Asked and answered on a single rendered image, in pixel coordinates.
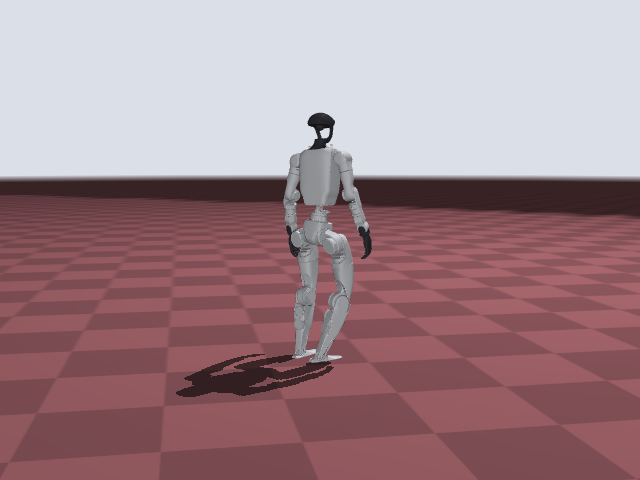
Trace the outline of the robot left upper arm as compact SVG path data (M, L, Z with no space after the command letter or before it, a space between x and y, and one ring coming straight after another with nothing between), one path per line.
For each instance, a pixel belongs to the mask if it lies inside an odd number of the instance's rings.
M296 189L300 181L299 158L301 153L292 155L290 158L290 169L287 178L287 185L284 196L287 200L296 202L300 199L300 192Z

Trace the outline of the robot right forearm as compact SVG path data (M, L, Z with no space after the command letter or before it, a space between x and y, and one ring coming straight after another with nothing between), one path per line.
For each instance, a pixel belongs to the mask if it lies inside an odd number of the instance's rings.
M354 193L355 200L348 205L349 210L351 210L352 217L353 217L354 223L356 224L357 231L358 231L358 228L362 226L365 228L365 231L367 232L367 230L369 229L369 224L366 222L366 218L361 207L362 204L360 201L359 193L356 187L353 188L353 193Z

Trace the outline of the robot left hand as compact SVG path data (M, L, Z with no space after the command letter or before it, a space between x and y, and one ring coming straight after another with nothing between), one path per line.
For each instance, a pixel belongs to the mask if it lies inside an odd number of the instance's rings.
M301 249L301 248L297 248L297 247L295 247L295 246L292 244L292 242L291 242L291 234L292 234L293 232L291 232L291 228L290 228L290 226L289 226L289 225L287 225L287 226L286 226L286 229L287 229L287 234L288 234L288 235L290 235L290 236L289 236L289 245L290 245L290 251L291 251L291 254L292 254L294 257L297 257L297 256L298 256L298 253L299 253L299 251L300 251L299 249ZM298 229L297 229L297 230L298 230ZM295 231L294 231L294 232L295 232ZM297 251L296 251L296 250L297 250ZM298 252L298 253L297 253L297 252ZM295 254L296 254L296 255L295 255Z

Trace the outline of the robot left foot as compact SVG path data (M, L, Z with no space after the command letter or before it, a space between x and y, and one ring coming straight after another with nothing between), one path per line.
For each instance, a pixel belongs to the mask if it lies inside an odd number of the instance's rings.
M304 350L303 350L303 352L304 352ZM292 356L292 358L297 359L297 358L302 358L302 357L305 357L305 356L309 356L309 355L315 354L315 353L316 353L316 349L305 350L305 352L306 352L306 353L304 353L304 355L300 356L300 355L299 355L299 351L297 351L297 353L296 353L296 354L294 354L294 355Z

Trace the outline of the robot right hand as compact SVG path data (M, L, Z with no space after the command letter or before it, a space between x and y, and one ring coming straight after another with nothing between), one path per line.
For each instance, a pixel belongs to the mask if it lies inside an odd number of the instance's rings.
M371 238L370 238L370 235L369 235L370 234L370 230L368 229L367 232L366 232L365 228L360 226L358 228L358 231L359 231L359 235L361 237L363 237L363 242L364 242L364 247L365 247L365 253L364 253L365 255L361 259L365 259L365 258L367 258L369 256L369 254L371 253L371 249L372 249L372 247L371 247L372 241L371 241Z

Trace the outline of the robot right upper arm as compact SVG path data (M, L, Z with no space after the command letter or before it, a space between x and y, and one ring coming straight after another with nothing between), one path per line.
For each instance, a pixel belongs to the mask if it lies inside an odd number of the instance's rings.
M333 161L339 167L339 173L341 182L343 185L342 197L345 201L355 200L353 193L353 169L352 169L352 156L346 151L332 151Z

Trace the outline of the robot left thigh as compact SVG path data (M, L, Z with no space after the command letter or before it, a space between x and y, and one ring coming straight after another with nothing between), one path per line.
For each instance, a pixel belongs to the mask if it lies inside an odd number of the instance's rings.
M301 305L311 305L316 299L319 256L317 245L305 242L302 232L303 228L291 234L292 244L301 248L297 257L303 287L299 289L297 299Z

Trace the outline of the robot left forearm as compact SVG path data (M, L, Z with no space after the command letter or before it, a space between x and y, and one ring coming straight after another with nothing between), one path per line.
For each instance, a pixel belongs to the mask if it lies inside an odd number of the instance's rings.
M296 216L297 203L287 200L284 196L283 204L285 208L286 226L289 225L291 232L294 232L298 229Z

